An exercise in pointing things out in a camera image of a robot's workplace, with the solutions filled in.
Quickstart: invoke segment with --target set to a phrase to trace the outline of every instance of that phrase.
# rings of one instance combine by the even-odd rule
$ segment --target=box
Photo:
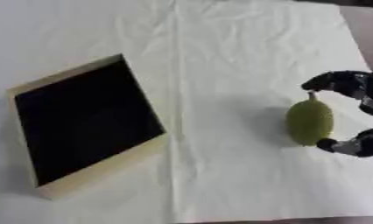
[[[157,153],[165,130],[122,55],[8,91],[34,186],[54,199]]]

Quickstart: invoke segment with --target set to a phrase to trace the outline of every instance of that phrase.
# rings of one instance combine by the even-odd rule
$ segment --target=robotic hand
[[[324,73],[302,84],[302,88],[313,91],[331,90],[360,100],[360,110],[373,116],[373,73],[358,71]],[[324,138],[317,143],[317,147],[324,151],[361,158],[373,157],[373,129],[365,130],[343,142]]]

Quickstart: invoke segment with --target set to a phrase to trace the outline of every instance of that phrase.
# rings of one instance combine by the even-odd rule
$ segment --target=white sheet
[[[4,90],[124,53],[172,141],[58,201],[29,190]],[[367,66],[338,8],[287,1],[0,1],[0,223],[169,223],[373,214],[373,158],[287,139],[299,84]],[[335,94],[339,138],[373,126]]]

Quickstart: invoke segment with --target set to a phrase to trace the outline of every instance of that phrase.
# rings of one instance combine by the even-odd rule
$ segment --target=open box
[[[165,130],[122,55],[10,89],[32,182],[57,198],[164,142]]]

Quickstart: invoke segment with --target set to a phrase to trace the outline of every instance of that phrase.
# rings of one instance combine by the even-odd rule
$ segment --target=durian
[[[314,92],[309,99],[293,105],[286,115],[287,129],[292,140],[301,145],[315,145],[329,137],[334,127],[331,108],[319,101]]]

